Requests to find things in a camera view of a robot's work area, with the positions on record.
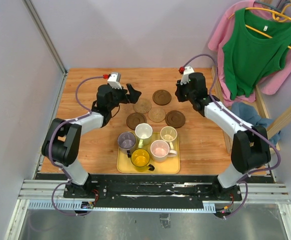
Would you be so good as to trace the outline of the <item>brown wooden coaster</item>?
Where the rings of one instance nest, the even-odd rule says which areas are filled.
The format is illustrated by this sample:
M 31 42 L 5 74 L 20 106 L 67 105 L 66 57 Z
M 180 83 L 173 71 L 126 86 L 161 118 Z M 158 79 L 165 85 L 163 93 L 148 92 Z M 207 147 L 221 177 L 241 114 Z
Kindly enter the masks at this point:
M 152 100 L 159 106 L 165 106 L 171 102 L 172 96 L 167 90 L 159 89 L 153 93 Z
M 126 118 L 126 125 L 131 129 L 135 130 L 136 126 L 142 123 L 146 123 L 147 118 L 142 114 L 138 112 L 131 113 Z
M 165 122 L 168 126 L 177 129 L 181 128 L 186 123 L 186 118 L 182 112 L 172 110 L 166 114 Z

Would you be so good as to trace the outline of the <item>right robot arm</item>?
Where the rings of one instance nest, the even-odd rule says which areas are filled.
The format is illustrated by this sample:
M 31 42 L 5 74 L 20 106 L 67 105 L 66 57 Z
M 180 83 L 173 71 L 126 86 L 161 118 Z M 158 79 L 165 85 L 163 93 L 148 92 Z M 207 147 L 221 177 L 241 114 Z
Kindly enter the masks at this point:
M 232 139 L 231 163 L 215 178 L 211 187 L 217 200 L 229 196 L 243 176 L 270 162 L 266 129 L 242 120 L 209 94 L 201 72 L 183 73 L 176 83 L 175 95 L 179 102 L 189 101 L 195 111 L 217 124 Z

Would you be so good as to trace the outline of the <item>large woven rattan coaster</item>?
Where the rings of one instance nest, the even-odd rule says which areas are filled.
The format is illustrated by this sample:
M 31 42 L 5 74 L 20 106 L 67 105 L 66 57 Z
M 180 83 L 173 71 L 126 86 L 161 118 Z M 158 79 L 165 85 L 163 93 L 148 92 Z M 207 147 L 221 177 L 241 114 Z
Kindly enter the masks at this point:
M 136 113 L 145 114 L 148 113 L 152 108 L 151 101 L 147 98 L 140 98 L 134 105 L 133 110 Z

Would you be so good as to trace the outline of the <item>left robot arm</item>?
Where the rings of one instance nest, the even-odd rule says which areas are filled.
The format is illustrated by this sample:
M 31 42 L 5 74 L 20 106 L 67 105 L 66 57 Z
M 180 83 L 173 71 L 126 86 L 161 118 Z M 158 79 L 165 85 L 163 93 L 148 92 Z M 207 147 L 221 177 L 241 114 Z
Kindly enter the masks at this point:
M 135 104 L 142 93 L 128 83 L 125 88 L 113 88 L 110 84 L 98 87 L 96 100 L 88 113 L 64 120 L 55 118 L 46 134 L 41 153 L 52 165 L 61 169 L 67 177 L 67 185 L 82 198 L 93 192 L 91 175 L 78 160 L 81 136 L 105 127 L 111 120 L 112 110 L 120 104 Z

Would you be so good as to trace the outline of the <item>brown wooden coaster top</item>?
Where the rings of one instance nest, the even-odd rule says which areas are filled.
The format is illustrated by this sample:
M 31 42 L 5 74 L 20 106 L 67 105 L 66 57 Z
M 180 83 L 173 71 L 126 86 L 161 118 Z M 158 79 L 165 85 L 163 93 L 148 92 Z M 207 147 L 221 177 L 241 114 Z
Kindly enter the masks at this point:
M 159 106 L 165 106 L 171 102 L 172 96 L 167 90 L 159 89 L 153 93 L 152 100 Z

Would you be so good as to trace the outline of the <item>small woven rattan coaster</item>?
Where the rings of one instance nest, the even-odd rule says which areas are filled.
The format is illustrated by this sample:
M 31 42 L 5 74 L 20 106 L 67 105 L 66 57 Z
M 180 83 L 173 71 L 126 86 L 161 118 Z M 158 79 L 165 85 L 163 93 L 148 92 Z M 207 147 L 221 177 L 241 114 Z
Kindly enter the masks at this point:
M 155 123 L 162 122 L 165 119 L 165 117 L 166 117 L 166 112 L 161 107 L 153 107 L 148 112 L 148 118 Z

